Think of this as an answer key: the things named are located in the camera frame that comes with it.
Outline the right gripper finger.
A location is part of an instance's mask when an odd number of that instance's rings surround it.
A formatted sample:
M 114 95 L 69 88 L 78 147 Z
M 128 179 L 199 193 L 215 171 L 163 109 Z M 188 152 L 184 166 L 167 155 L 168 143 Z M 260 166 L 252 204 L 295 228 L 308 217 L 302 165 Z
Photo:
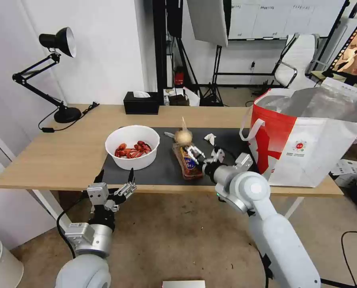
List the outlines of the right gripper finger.
M 197 164 L 203 165 L 206 160 L 205 154 L 196 146 L 189 146 L 186 148 L 187 155 Z
M 224 158 L 225 158 L 224 150 L 220 146 L 214 145 L 209 162 L 223 163 Z

